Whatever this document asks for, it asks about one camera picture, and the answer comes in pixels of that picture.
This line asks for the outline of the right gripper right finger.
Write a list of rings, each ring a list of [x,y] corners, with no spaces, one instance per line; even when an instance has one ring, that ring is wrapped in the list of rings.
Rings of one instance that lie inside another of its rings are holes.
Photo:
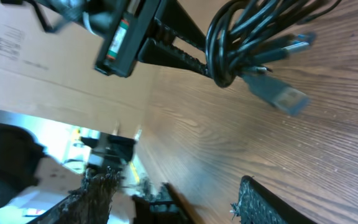
[[[248,175],[242,177],[238,201],[231,207],[241,224],[316,224]]]

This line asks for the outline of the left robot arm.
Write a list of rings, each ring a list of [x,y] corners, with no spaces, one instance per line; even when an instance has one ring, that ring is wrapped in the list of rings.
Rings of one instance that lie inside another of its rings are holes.
[[[74,22],[103,38],[95,70],[127,78],[137,62],[207,74],[206,65],[173,45],[176,38],[204,51],[206,37],[176,0],[36,1],[1,0],[5,5],[30,4],[46,33]]]

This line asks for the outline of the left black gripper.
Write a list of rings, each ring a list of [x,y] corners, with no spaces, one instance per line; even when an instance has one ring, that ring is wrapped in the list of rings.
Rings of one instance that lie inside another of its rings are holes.
[[[207,66],[173,45],[176,37],[205,51],[206,36],[177,0],[95,1],[96,33],[104,39],[94,69],[127,78],[137,62],[211,78]]]

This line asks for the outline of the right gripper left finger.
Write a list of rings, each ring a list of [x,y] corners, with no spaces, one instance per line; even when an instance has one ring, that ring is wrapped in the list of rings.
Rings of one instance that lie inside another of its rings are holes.
[[[119,184],[119,169],[86,169],[77,174],[64,166],[38,166],[26,172],[26,187],[67,196],[31,223],[107,223],[111,198]]]

